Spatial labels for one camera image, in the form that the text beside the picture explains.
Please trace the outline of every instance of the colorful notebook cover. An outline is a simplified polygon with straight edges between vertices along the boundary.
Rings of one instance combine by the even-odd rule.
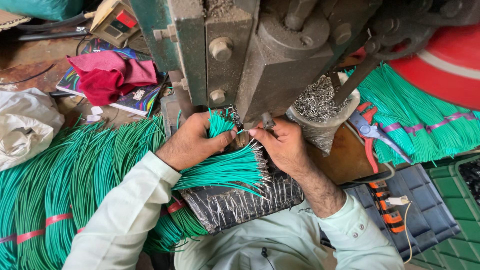
[[[141,52],[134,51],[130,48],[119,49],[108,42],[101,41],[99,38],[92,39],[82,50],[82,54],[95,53],[103,50],[113,50],[119,53],[123,58],[135,58],[139,61],[151,60],[149,55]],[[158,73],[157,77],[159,81],[163,81],[165,73]],[[79,95],[85,98],[83,92],[78,88],[80,84],[79,76],[77,72],[70,67],[67,73],[57,84],[57,89],[65,92],[69,92],[75,95]],[[125,96],[120,96],[119,99],[110,104],[110,106],[126,110],[136,114],[146,116],[151,109],[153,102],[155,101],[162,85],[149,85],[135,87],[132,92]]]

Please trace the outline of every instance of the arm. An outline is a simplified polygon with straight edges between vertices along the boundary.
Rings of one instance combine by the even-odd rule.
[[[191,167],[228,145],[227,131],[207,139],[208,113],[196,113],[155,154],[148,152],[112,189],[72,242],[63,269],[133,269],[171,188]]]
[[[320,227],[336,248],[337,269],[403,269],[403,262],[363,206],[316,168],[305,150],[300,126],[275,119],[273,134],[249,130],[275,165],[295,179]]]

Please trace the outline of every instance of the person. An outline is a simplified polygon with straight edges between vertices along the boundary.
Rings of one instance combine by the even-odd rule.
[[[236,136],[235,127],[207,139],[208,117],[208,112],[189,117],[170,140],[155,154],[148,152],[107,194],[85,229],[74,237],[63,269],[135,268],[147,233],[181,176],[178,172],[223,150]],[[362,205],[313,164],[300,127],[279,118],[275,122],[273,134],[259,127],[248,132],[262,143],[275,165],[300,184],[306,201],[290,211],[245,222],[199,242],[189,241],[181,247],[184,251],[175,253],[175,269],[323,269],[321,260],[327,252],[320,244],[320,227],[336,248],[337,269],[403,269],[397,250]]]

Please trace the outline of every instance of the white plastic bag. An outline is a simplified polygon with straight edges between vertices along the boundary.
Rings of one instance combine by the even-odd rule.
[[[0,91],[0,171],[47,149],[63,121],[56,104],[37,88]]]
[[[338,78],[343,84],[348,79],[348,76],[345,73],[339,72]],[[302,127],[303,137],[305,137],[307,141],[322,150],[324,156],[328,156],[332,149],[336,130],[350,117],[359,105],[360,92],[355,88],[348,98],[351,99],[350,103],[337,116],[321,123],[308,121],[302,117],[293,106],[290,106],[287,110],[287,117]]]

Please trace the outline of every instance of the man's left hand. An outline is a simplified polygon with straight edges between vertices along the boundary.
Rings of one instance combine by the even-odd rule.
[[[194,113],[155,154],[176,171],[197,165],[229,145],[237,135],[237,127],[211,139],[209,112]]]

